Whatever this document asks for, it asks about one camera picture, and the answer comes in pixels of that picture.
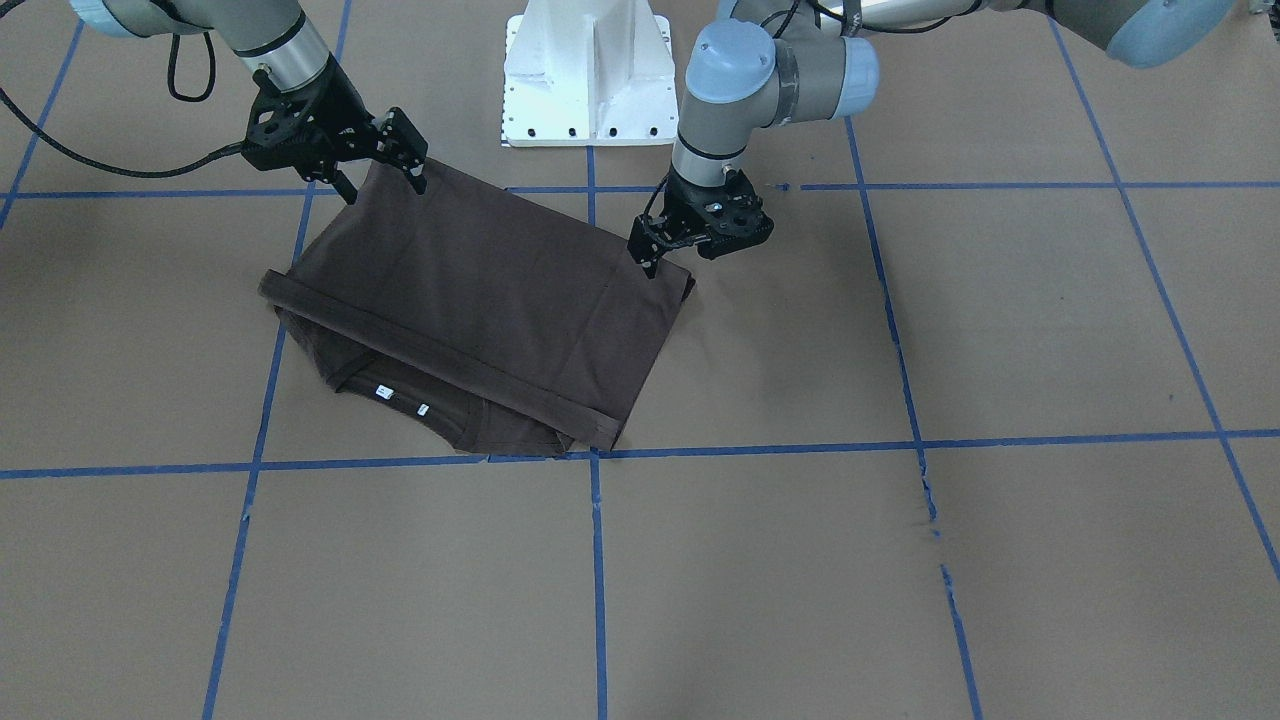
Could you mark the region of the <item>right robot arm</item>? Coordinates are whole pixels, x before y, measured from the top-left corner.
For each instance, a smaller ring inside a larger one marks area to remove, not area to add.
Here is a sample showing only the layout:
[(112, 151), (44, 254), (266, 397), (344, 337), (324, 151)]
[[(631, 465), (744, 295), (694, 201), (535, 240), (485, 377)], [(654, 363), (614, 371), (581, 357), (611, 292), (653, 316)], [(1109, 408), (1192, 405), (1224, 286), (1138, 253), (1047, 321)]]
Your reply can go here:
[(428, 141), (399, 108), (381, 118), (367, 110), (300, 3), (73, 1), (70, 8), (113, 37), (218, 36), (259, 87), (238, 151), (251, 167), (291, 168), (352, 204), (357, 191), (340, 164), (369, 159), (425, 192)]

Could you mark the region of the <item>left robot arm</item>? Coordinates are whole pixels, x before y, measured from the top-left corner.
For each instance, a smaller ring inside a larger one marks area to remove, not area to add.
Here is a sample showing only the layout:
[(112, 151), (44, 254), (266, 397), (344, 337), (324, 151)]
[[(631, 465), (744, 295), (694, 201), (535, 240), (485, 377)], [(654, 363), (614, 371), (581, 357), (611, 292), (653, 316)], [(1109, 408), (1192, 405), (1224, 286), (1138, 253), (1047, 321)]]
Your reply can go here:
[(666, 256), (713, 260), (774, 229), (745, 172), (759, 129), (864, 113), (904, 44), (975, 15), (1036, 14), (1135, 69), (1189, 51), (1230, 1), (721, 1), (684, 69), (669, 167), (627, 247), (655, 278)]

